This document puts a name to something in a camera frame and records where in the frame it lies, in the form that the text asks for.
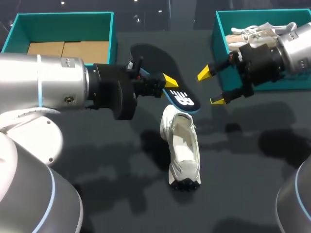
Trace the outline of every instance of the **teal box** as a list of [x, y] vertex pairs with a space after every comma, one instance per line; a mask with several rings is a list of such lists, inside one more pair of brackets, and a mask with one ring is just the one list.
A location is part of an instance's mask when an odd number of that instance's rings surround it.
[[114, 64], [117, 56], [114, 13], [17, 14], [2, 52], [27, 54], [31, 42], [58, 41], [109, 41], [107, 64]]
[[[216, 11], [211, 43], [215, 61], [223, 61], [228, 57], [229, 48], [225, 36], [232, 34], [231, 28], [244, 29], [252, 25], [259, 26], [266, 22], [275, 26], [295, 22], [300, 27], [311, 22], [311, 11], [309, 9]], [[221, 71], [219, 78], [223, 91], [232, 90], [242, 84], [238, 72], [232, 67]], [[256, 91], [303, 89], [311, 89], [311, 74], [288, 75], [275, 83], [268, 82], [255, 87]]]

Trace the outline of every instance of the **screw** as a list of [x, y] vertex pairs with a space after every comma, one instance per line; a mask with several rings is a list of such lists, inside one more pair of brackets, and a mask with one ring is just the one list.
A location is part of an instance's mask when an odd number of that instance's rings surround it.
[[67, 96], [67, 97], [65, 97], [65, 99], [64, 99], [64, 101], [65, 101], [66, 103], [72, 103], [73, 100], [74, 100], [74, 98], [71, 97], [71, 96]]

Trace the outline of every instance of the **black table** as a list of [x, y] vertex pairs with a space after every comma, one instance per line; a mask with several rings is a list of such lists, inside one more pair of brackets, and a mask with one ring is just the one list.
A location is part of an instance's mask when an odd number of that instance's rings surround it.
[[54, 169], [82, 191], [86, 228], [103, 232], [278, 233], [277, 192], [311, 152], [308, 92], [257, 93], [230, 105], [211, 106], [217, 78], [198, 83], [211, 61], [211, 31], [119, 33], [118, 63], [132, 44], [167, 51], [201, 99], [193, 116], [201, 154], [201, 187], [168, 186], [169, 152], [159, 136], [168, 101], [139, 98], [132, 121], [109, 110], [53, 116], [65, 140]]

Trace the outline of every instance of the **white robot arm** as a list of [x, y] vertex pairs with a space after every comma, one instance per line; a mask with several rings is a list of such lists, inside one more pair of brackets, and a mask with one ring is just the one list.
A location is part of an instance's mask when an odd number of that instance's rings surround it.
[[139, 95], [160, 98], [178, 86], [164, 74], [141, 77], [141, 61], [87, 69], [79, 58], [0, 53], [1, 233], [79, 233], [80, 195], [49, 168], [63, 137], [44, 115], [109, 108], [115, 119], [131, 120]]

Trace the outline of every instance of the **black insole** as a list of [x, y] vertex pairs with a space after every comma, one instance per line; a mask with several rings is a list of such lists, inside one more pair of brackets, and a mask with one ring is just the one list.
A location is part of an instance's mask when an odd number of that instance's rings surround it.
[[148, 73], [165, 73], [177, 81], [179, 87], [166, 88], [166, 95], [175, 107], [188, 113], [200, 109], [200, 101], [186, 86], [176, 61], [167, 52], [150, 44], [135, 44], [131, 47], [131, 55], [134, 59], [143, 57], [141, 67]]

